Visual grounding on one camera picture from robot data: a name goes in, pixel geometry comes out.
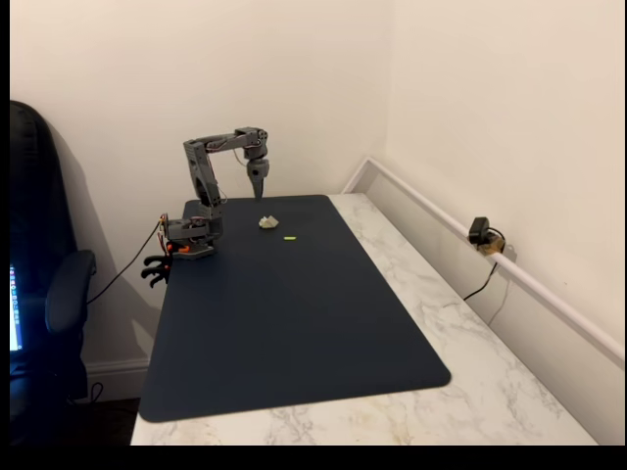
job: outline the computer monitor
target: computer monitor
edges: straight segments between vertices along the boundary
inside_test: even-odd
[[[16,287],[16,271],[11,264],[9,271],[9,313],[10,337],[9,352],[22,349],[22,330],[20,325],[20,307],[18,304],[18,289]]]

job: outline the marble desk surface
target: marble desk surface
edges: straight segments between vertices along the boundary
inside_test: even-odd
[[[441,389],[167,423],[133,445],[594,445],[554,396],[362,194],[331,196],[453,380]]]

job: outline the black office chair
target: black office chair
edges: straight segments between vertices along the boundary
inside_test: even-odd
[[[47,444],[67,400],[87,396],[80,350],[96,264],[76,249],[50,129],[30,106],[10,107],[10,262],[23,335],[10,353],[10,444]]]

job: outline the baseboard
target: baseboard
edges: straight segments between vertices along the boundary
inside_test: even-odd
[[[144,386],[148,371],[147,357],[142,359],[121,360],[116,362],[97,362],[86,364],[88,391],[93,384],[100,382],[103,392],[98,401],[137,399]]]

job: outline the wire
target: wire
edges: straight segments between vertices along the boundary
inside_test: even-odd
[[[107,292],[107,289],[109,289],[111,287],[111,285],[116,282],[118,280],[118,278],[120,276],[122,276],[124,274],[124,272],[130,268],[130,266],[135,262],[136,259],[139,258],[139,255],[141,254],[141,252],[144,251],[144,248],[146,248],[146,245],[148,245],[148,242],[150,242],[150,239],[153,238],[153,235],[155,234],[155,232],[157,231],[157,229],[159,228],[159,225],[161,224],[161,220],[159,219],[159,222],[157,222],[157,225],[155,225],[155,228],[153,229],[152,232],[150,232],[150,236],[146,239],[146,241],[144,242],[144,244],[141,246],[141,248],[139,249],[139,251],[137,252],[137,255],[135,255],[135,258],[133,258],[129,264],[126,265],[126,267],[120,271],[116,277],[114,277],[111,282],[109,284],[107,284],[107,287],[105,287],[102,291],[100,291],[100,294],[98,294],[96,297],[94,297],[92,300],[88,301],[87,304],[91,304],[92,302],[94,302],[96,299],[98,299],[100,296],[102,296],[105,292]]]
[[[237,162],[242,165],[242,166],[246,166],[246,164],[244,164],[241,160],[239,160],[239,156],[237,155],[237,152],[235,152],[235,149],[233,149],[233,154],[235,155],[235,160],[237,160]]]
[[[159,238],[159,245],[161,245],[161,249],[164,251],[164,255],[168,255],[168,250],[166,250],[166,246],[164,245],[164,236],[161,233],[157,234],[157,238]]]
[[[94,397],[94,389],[96,388],[96,386],[100,386],[100,391],[98,392],[98,395],[96,395],[96,397]],[[105,390],[105,386],[102,385],[102,382],[94,382],[94,384],[91,386],[91,393],[90,393],[90,400],[89,400],[89,404],[94,404],[96,401],[98,401],[98,398],[100,398],[100,396],[102,395],[103,391]]]
[[[219,190],[220,193],[222,193],[222,195],[224,196],[224,201],[222,201],[223,204],[228,203],[228,196],[226,195],[226,193],[224,191],[222,191],[222,189],[218,186],[217,188]]]
[[[217,152],[222,150],[222,147],[224,147],[228,143],[228,140],[224,140],[224,142],[222,142],[222,144],[218,148],[216,148],[216,149],[208,149],[207,146],[209,144],[212,144],[212,143],[213,142],[209,142],[209,143],[205,144],[205,152],[207,152],[208,154],[216,154]]]
[[[503,246],[501,247],[501,253],[506,249],[506,237],[505,235],[500,232],[499,230],[497,230],[496,228],[488,228],[488,230],[491,230],[497,234],[499,234],[501,236],[501,238],[503,238]],[[492,279],[492,276],[494,276],[494,273],[497,272],[497,269],[499,268],[499,264],[497,262],[494,263],[494,266],[492,266],[492,270],[490,271],[490,274],[488,275],[488,279],[486,279],[486,282],[483,284],[483,286],[481,286],[479,289],[477,289],[476,291],[474,291],[472,294],[469,294],[468,296],[466,296],[463,301],[467,301],[468,299],[470,299],[473,296],[476,296],[477,294],[479,294],[481,291],[483,291],[486,287],[488,287],[488,284],[490,283],[490,279]]]

